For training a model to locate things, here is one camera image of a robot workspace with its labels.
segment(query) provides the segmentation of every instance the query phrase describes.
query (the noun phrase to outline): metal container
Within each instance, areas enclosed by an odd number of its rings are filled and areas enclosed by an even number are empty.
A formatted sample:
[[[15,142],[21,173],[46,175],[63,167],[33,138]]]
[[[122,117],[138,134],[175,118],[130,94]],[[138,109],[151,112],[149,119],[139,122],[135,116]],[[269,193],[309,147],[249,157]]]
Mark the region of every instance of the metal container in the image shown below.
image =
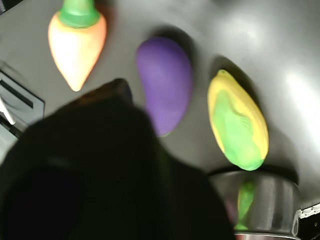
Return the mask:
[[[296,237],[301,212],[296,184],[263,171],[234,171],[209,177],[236,233]]]
[[[297,237],[270,235],[270,234],[236,234],[236,240],[299,240]]]

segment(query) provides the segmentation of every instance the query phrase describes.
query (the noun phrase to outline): gray table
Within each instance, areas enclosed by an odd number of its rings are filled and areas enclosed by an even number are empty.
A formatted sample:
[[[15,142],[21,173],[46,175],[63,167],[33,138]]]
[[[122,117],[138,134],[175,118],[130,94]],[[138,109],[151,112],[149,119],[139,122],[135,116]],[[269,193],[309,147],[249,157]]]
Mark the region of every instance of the gray table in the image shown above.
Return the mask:
[[[105,48],[80,92],[68,87],[48,46],[48,24],[61,5],[61,0],[24,0],[0,17],[0,60],[45,100],[46,115],[118,77],[128,80],[134,102],[143,107],[136,49],[156,29],[177,26],[195,46],[195,85],[182,123],[161,139],[165,147],[206,172],[230,166],[210,128],[207,90],[214,70],[233,62],[250,80],[268,124],[265,162],[296,170],[303,207],[320,202],[319,1],[106,2],[111,15]]]

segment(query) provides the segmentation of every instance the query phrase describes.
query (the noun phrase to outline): black object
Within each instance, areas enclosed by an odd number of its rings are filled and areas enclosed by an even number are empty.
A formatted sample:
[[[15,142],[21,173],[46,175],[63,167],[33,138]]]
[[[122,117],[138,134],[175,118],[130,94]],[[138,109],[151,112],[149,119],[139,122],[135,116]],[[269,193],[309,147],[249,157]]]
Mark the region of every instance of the black object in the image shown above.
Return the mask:
[[[22,1],[23,0],[0,0],[0,15]]]
[[[320,213],[300,219],[298,237],[302,240],[320,240]]]
[[[117,79],[22,134],[0,167],[2,239],[235,239],[207,176],[165,151],[131,97]]]

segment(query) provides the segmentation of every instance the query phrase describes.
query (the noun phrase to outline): green play dough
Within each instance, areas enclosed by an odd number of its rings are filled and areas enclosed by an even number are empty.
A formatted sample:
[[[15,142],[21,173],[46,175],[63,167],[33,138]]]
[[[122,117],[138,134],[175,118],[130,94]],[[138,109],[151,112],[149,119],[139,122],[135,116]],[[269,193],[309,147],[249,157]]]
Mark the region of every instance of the green play dough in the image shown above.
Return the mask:
[[[224,146],[226,158],[244,170],[253,171],[259,168],[264,160],[253,141],[252,122],[235,110],[232,101],[226,91],[218,93],[212,116],[213,124]]]
[[[94,0],[64,0],[58,18],[68,27],[88,28],[99,21],[100,14]]]

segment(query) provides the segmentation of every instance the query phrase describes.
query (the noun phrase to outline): purple play dough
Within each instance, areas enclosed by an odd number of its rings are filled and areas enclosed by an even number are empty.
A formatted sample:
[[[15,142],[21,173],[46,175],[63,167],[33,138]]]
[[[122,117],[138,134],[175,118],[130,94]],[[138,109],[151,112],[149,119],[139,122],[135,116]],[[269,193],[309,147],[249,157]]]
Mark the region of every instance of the purple play dough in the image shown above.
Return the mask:
[[[145,110],[158,136],[172,132],[184,117],[192,96],[193,71],[184,50],[165,37],[145,41],[136,65],[145,92]]]

